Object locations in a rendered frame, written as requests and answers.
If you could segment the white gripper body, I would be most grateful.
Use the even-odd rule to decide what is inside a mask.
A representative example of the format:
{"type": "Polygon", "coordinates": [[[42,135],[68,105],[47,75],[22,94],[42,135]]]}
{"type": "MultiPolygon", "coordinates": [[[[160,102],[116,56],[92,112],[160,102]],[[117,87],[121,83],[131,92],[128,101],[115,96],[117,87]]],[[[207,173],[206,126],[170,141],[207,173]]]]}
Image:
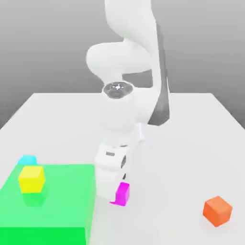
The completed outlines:
{"type": "Polygon", "coordinates": [[[114,200],[125,173],[126,167],[116,171],[95,167],[97,195],[107,200],[114,200]]]}

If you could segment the small magenta cube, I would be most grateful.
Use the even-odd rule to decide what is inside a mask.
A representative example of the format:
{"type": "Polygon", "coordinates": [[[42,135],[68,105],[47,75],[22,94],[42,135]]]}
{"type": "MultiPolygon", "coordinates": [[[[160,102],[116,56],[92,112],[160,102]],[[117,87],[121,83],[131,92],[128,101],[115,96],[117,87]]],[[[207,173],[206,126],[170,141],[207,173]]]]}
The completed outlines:
{"type": "Polygon", "coordinates": [[[111,201],[110,203],[119,206],[126,206],[129,196],[130,184],[126,182],[121,182],[115,195],[115,201],[111,201]]]}

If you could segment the small yellow cube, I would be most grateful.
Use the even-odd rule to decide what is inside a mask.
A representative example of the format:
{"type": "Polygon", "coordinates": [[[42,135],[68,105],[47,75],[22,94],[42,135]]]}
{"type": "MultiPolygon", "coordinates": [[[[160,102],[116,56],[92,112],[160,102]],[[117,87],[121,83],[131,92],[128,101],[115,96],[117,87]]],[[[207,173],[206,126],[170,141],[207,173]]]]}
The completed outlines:
{"type": "Polygon", "coordinates": [[[24,166],[18,181],[21,193],[41,193],[45,184],[43,166],[24,166]]]}

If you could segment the small cyan cube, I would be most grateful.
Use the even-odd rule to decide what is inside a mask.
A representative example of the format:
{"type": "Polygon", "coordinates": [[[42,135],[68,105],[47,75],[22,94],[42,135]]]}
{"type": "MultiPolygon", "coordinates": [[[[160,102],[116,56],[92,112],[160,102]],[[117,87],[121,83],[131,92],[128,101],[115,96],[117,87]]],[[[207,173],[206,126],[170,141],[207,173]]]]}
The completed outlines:
{"type": "Polygon", "coordinates": [[[18,165],[28,165],[28,166],[37,165],[37,158],[36,156],[33,155],[23,155],[19,159],[18,165]]]}

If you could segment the small orange cube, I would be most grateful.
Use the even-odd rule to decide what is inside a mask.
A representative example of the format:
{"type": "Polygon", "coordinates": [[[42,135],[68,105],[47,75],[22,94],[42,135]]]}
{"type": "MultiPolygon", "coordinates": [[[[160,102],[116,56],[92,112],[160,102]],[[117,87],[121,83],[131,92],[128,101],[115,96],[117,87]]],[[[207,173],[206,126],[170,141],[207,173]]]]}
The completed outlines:
{"type": "Polygon", "coordinates": [[[215,227],[230,220],[233,207],[222,197],[216,196],[204,203],[203,216],[215,227]]]}

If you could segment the large green box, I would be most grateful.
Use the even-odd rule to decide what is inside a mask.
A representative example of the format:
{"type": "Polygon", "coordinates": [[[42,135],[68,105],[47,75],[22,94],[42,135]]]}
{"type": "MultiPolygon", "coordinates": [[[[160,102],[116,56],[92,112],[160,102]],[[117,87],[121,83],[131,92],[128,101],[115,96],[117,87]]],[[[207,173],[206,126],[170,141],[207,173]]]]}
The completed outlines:
{"type": "Polygon", "coordinates": [[[45,165],[41,193],[22,194],[16,166],[0,189],[0,245],[89,245],[93,165],[45,165]]]}

